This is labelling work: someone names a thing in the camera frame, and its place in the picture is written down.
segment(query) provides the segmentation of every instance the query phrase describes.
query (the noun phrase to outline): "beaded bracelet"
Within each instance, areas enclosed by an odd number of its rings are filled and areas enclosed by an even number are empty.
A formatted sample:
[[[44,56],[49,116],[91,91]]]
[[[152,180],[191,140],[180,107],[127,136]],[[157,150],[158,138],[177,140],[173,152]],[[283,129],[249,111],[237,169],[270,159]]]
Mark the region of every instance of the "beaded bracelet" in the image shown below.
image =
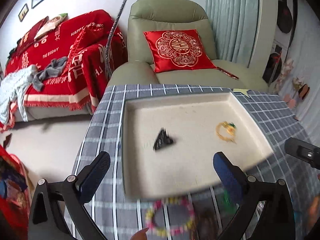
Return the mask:
[[[188,222],[182,226],[172,226],[170,230],[165,228],[159,228],[154,222],[153,217],[156,211],[163,206],[163,204],[175,204],[175,205],[182,205],[188,209],[190,218]],[[191,228],[193,228],[195,223],[195,211],[193,209],[193,205],[189,202],[186,198],[169,198],[166,202],[158,200],[153,203],[153,207],[150,208],[146,213],[146,227],[149,227],[151,231],[156,234],[157,236],[167,237],[168,235],[177,236],[187,232]]]
[[[220,128],[221,127],[224,127],[227,129],[227,132],[228,134],[231,135],[231,137],[225,137],[225,136],[222,136],[220,134]],[[221,122],[217,125],[216,127],[216,133],[218,135],[218,137],[221,139],[221,140],[224,140],[226,142],[233,142],[235,143],[235,136],[236,136],[236,126],[233,124],[233,123],[228,123],[228,122]]]

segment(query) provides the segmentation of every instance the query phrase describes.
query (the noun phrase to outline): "white tray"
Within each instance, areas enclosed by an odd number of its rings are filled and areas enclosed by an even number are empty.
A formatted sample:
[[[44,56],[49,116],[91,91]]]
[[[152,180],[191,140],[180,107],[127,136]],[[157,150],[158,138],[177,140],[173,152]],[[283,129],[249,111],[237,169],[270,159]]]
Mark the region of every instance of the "white tray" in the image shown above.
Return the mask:
[[[217,124],[224,121],[236,125],[236,143],[216,135]],[[175,143],[154,151],[161,128]],[[122,138],[124,190],[129,198],[181,195],[219,183],[212,165],[219,151],[242,170],[272,154],[262,131],[231,92],[128,100]]]

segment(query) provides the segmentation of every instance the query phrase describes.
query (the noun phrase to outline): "gray plaid tablecloth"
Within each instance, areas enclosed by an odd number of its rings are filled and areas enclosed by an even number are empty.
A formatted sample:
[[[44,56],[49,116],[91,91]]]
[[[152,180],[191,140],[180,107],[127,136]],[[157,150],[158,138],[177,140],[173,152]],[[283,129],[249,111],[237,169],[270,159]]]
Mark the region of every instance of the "gray plaid tablecloth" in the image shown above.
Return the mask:
[[[125,198],[122,162],[121,162],[121,120],[124,101],[133,98],[166,96],[190,93],[229,92],[230,89],[204,86],[181,85],[126,85],[106,89],[102,101],[96,110],[84,141],[76,158],[73,174],[89,165],[100,151],[111,156],[111,167],[98,188],[91,202],[85,204],[88,213],[108,240],[127,240],[145,226],[145,214],[152,202],[130,201]],[[242,93],[235,93],[252,118],[259,125],[270,145],[273,155],[246,171],[260,181],[275,182],[282,178],[287,182],[296,217],[296,239],[305,234],[307,209],[313,198],[320,192],[317,171],[284,152],[284,142],[289,137],[309,141],[309,137],[300,122],[293,119],[293,113],[277,95],[248,92],[252,99]],[[217,228],[221,232],[227,226],[234,212],[223,204],[224,188],[212,185],[201,192],[188,194],[197,212],[210,209],[216,214]],[[165,205],[163,212],[156,213],[156,223],[161,227],[181,225],[188,214],[177,206]],[[65,219],[73,236],[81,239],[68,211]],[[244,234],[250,237],[259,219],[256,212]],[[148,240],[163,239],[148,232]],[[168,240],[189,239],[189,234],[167,236]]]

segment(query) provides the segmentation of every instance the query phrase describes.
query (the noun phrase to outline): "cable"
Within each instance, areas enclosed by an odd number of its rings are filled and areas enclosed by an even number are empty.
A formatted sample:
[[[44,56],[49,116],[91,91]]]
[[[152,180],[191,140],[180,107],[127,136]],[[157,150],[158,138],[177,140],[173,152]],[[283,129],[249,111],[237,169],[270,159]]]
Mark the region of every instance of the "cable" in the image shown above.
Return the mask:
[[[123,9],[124,9],[124,6],[126,4],[127,0],[123,0],[123,3],[120,7],[120,10],[119,10],[119,13],[118,13],[118,16],[115,20],[115,22],[113,23],[113,26],[111,28],[111,31],[110,31],[110,34],[109,34],[109,37],[108,37],[108,42],[107,42],[107,45],[106,45],[106,49],[105,49],[105,52],[106,52],[106,58],[105,58],[105,61],[106,61],[106,70],[108,72],[108,77],[109,77],[109,80],[111,78],[111,75],[112,75],[112,70],[110,68],[110,64],[109,64],[109,48],[110,48],[110,45],[111,45],[111,41],[112,41],[112,37],[116,31],[116,28],[118,26],[118,22],[119,22],[119,19],[121,17],[121,14],[123,12]]]

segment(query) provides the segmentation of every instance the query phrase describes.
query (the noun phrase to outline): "gold jewelry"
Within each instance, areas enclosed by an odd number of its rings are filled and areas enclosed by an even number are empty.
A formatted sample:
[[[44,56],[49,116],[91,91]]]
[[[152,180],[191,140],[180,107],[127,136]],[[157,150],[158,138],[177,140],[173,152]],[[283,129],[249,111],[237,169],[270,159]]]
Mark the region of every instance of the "gold jewelry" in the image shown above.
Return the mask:
[[[221,127],[224,127],[227,129],[227,133],[231,135],[231,137],[225,137],[225,136],[222,136],[220,134],[220,128]],[[236,143],[235,142],[235,136],[236,136],[236,126],[234,125],[234,123],[228,123],[228,122],[221,122],[217,125],[216,127],[216,133],[218,135],[218,137],[223,140],[223,141],[226,141],[226,142],[233,142],[233,143]]]

